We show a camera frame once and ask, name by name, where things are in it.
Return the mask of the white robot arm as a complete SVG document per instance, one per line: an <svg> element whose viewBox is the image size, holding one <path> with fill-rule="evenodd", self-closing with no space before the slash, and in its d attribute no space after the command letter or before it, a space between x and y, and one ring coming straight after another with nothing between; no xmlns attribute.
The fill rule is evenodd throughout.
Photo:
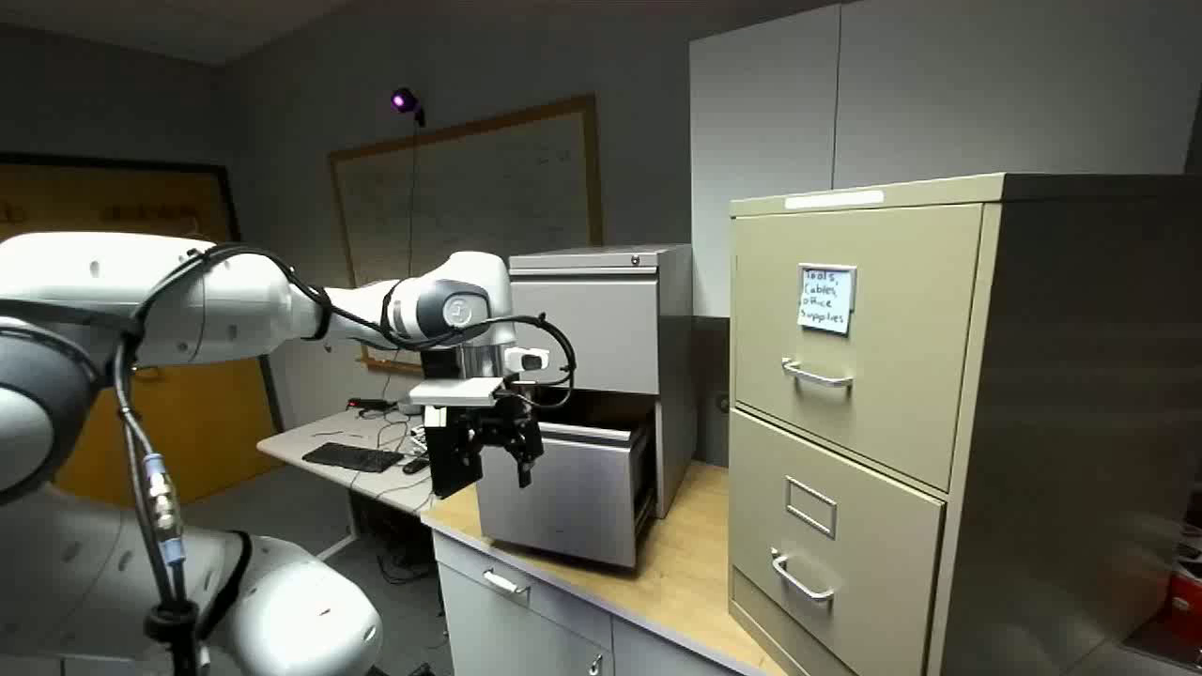
<svg viewBox="0 0 1202 676"><path fill-rule="evenodd" d="M138 370L256 362L290 342L362 342L448 358L418 403L451 426L436 487L476 477L476 456L540 456L534 382L515 362L509 263L454 251L408 281L309 285L272 251L160 233L21 233L0 245L0 649L11 660L210 654L244 676L365 676L379 614L362 586L294 541L191 529L133 405L127 507L56 485L100 396Z"/></svg>

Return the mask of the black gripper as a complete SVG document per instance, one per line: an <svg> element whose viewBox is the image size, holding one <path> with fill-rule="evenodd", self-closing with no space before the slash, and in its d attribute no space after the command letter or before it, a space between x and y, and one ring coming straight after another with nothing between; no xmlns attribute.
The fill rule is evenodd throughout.
<svg viewBox="0 0 1202 676"><path fill-rule="evenodd" d="M454 495L480 477L480 452L499 447L519 467L519 487L532 487L540 459L540 430L532 411L426 411L426 452L436 495Z"/></svg>

